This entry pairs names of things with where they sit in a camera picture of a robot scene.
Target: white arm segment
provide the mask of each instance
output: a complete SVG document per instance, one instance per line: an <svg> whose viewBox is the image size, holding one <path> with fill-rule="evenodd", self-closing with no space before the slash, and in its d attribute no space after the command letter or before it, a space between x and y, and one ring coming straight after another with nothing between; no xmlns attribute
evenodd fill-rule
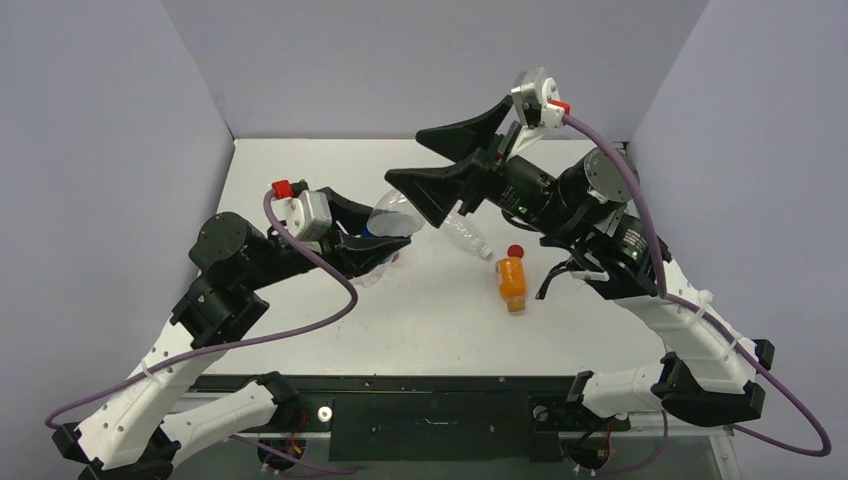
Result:
<svg viewBox="0 0 848 480"><path fill-rule="evenodd" d="M709 306L710 295L692 287L676 261L665 263L668 292L700 305L715 316L751 355L756 345L743 337ZM741 394L754 380L756 370L733 350L718 331L701 316L659 297L616 300L645 322L686 364L692 376L708 392Z"/></svg>
<svg viewBox="0 0 848 480"><path fill-rule="evenodd" d="M227 439L230 435L267 424L277 405L262 385L251 382L236 393L202 407L168 415L162 431L171 441L180 442L172 461L174 468L195 453Z"/></svg>
<svg viewBox="0 0 848 480"><path fill-rule="evenodd" d="M144 368L191 351L194 338L179 323L169 321L130 376ZM201 355L153 374L126 390L116 393L77 427L79 446L89 460L103 462L103 470L135 463L171 407L194 381L224 353Z"/></svg>
<svg viewBox="0 0 848 480"><path fill-rule="evenodd" d="M583 389L583 406L600 418L626 417L630 412L658 412L662 404L651 393L663 366L657 362L615 373L595 373Z"/></svg>

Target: red ball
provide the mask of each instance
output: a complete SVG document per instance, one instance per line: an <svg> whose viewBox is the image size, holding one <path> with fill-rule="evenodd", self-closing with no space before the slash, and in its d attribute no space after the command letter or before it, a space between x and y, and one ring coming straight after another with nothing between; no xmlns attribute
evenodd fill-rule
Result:
<svg viewBox="0 0 848 480"><path fill-rule="evenodd" d="M506 254L510 257L524 258L524 249L521 248L521 245L510 245L506 250Z"/></svg>

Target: gray floor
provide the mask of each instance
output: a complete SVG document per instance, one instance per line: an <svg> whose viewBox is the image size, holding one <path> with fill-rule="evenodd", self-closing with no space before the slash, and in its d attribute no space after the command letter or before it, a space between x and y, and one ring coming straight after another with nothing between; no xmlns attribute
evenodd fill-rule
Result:
<svg viewBox="0 0 848 480"><path fill-rule="evenodd" d="M656 448L659 439L631 437L615 439L610 468L631 465L644 459ZM329 441L310 440L306 459L320 462L327 458ZM502 459L491 462L365 462L355 480L416 480L435 478L490 480L573 478L569 463L531 464L526 459ZM305 472L300 467L292 471ZM238 442L219 443L190 458L171 476L172 480L253 480L275 478L270 472L260 473L260 462L254 448ZM721 473L709 437L671 437L665 453L650 467L616 479L680 479L714 480Z"/></svg>

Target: plastic bottle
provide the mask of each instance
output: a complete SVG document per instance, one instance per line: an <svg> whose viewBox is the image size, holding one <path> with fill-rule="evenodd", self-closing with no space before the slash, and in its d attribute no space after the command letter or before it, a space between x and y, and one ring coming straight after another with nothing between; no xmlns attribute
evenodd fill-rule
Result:
<svg viewBox="0 0 848 480"><path fill-rule="evenodd" d="M518 257L507 257L495 264L495 279L501 297L506 300L506 309L510 313L524 310L526 307L527 281L524 278L524 266Z"/></svg>
<svg viewBox="0 0 848 480"><path fill-rule="evenodd" d="M492 248L486 243L480 230L467 217L451 212L439 230L445 232L448 239L457 248L483 260L492 256Z"/></svg>
<svg viewBox="0 0 848 480"><path fill-rule="evenodd" d="M389 190L374 206L371 216L365 223L363 237L409 237L424 228L424 217L418 213L406 196L396 189ZM386 272L388 265L397 258L387 258L373 270L352 280L354 285L368 288Z"/></svg>

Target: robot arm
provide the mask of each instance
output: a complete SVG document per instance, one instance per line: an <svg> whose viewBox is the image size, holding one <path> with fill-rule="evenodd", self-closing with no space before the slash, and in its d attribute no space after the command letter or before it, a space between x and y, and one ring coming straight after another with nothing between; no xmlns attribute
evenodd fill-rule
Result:
<svg viewBox="0 0 848 480"><path fill-rule="evenodd" d="M371 209L329 188L312 191L304 182L278 182L275 190L279 197L289 197L283 209L289 232L349 278L371 271L410 243L409 238L348 235L362 231ZM241 340L269 307L255 290L315 268L278 236L264 235L231 212L206 221L189 257L201 274L130 375L141 380L82 422L62 425L53 436L65 458L87 465L80 478L164 479L175 464L216 441L272 419L286 426L293 418L297 392L276 372L196 410L167 415L226 352L195 356L158 371L151 367Z"/></svg>
<svg viewBox="0 0 848 480"><path fill-rule="evenodd" d="M497 134L513 107L519 121L505 135ZM661 298L641 221L625 212L631 196L617 166L595 149L556 177L517 154L561 127L568 108L544 69L531 70L488 112L418 132L419 143L453 165L389 170L385 178L434 226L457 202L462 215L484 200L494 203L542 233L542 246L568 250L566 271L633 312L673 350L661 362L638 369L584 372L572 388L573 401L602 418L660 409L701 426L759 418L764 391L754 382L754 367L735 348L741 346L768 368L771 344L730 328L710 307L709 292L691 286L664 245L668 291L700 310L693 313ZM635 167L625 162L638 180ZM706 322L704 312L733 340Z"/></svg>

